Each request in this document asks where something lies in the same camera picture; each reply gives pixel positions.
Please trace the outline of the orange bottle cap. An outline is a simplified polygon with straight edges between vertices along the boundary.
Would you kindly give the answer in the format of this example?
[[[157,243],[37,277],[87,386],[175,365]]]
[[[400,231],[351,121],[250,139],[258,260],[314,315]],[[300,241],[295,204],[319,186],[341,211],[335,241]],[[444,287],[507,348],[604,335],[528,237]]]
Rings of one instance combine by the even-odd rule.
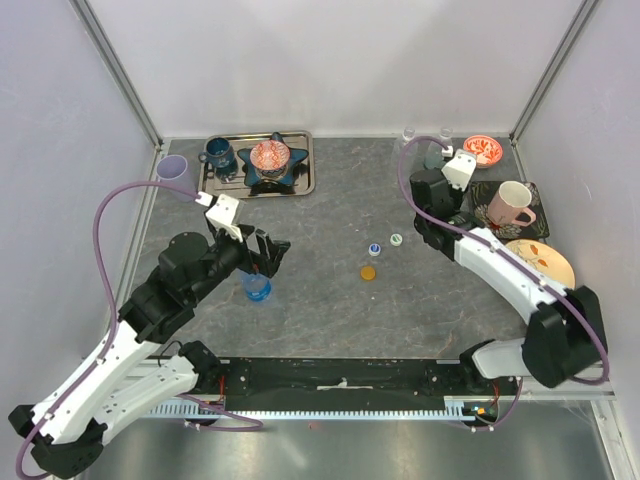
[[[372,266],[364,266],[360,270],[360,277],[365,281],[372,281],[376,278],[376,270]]]

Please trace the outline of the blue pocari bottle cap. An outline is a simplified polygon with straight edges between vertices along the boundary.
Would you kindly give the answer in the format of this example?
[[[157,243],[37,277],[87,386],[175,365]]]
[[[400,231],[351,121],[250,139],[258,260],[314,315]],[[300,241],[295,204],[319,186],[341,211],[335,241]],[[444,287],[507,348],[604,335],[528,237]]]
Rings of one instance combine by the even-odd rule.
[[[375,257],[381,253],[381,246],[378,243],[372,243],[369,245],[368,253]]]

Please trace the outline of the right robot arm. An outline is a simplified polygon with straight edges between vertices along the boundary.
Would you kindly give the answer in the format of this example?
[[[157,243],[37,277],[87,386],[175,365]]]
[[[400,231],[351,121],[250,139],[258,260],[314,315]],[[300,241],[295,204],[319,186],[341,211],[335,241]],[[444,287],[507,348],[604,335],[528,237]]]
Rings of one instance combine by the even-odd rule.
[[[465,391],[481,393],[507,376],[530,376],[548,388],[608,379],[606,335],[593,290],[555,282],[507,249],[480,219],[461,210],[461,194],[440,171],[420,170],[398,184],[424,242],[480,277],[526,325],[520,339],[488,340],[464,352],[469,362],[457,377]]]

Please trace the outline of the clear bottle green label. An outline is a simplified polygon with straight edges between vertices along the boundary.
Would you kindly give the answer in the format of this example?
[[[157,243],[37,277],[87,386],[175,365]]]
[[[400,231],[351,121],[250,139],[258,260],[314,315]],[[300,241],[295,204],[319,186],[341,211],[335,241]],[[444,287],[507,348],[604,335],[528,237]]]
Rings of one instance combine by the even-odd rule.
[[[453,154],[453,130],[449,127],[442,127],[439,133],[439,141],[442,145],[431,142],[427,147],[423,166],[426,169],[442,168]]]

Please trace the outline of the clear bottle blue cap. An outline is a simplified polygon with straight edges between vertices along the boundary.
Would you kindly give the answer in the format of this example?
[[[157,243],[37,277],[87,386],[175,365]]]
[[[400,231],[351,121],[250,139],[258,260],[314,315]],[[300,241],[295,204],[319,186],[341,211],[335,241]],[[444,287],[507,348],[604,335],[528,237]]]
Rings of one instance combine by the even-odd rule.
[[[248,274],[242,272],[241,284],[247,298],[254,303],[266,301],[271,296],[271,281],[268,277],[262,274]]]

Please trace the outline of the white green bottle cap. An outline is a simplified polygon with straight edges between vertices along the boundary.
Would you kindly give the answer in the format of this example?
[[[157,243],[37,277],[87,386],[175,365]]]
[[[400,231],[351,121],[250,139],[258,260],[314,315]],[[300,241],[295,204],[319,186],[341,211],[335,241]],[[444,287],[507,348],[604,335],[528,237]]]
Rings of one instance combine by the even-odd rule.
[[[394,233],[391,235],[390,243],[392,246],[398,247],[402,244],[402,242],[403,242],[403,237],[401,234]]]

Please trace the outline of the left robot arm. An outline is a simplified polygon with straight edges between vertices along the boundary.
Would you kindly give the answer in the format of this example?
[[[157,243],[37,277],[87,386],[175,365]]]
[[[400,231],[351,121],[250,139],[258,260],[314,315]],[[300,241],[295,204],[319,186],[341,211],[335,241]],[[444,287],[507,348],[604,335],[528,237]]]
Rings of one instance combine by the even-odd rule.
[[[45,476],[70,479],[91,466],[125,426],[166,398],[208,393],[220,360],[200,341],[188,342],[159,371],[119,387],[128,372],[195,315],[197,305],[234,271],[273,277],[291,247],[249,225],[234,238],[214,229],[212,242],[196,232],[175,236],[158,265],[117,312],[96,349],[47,399],[19,405],[8,420]]]

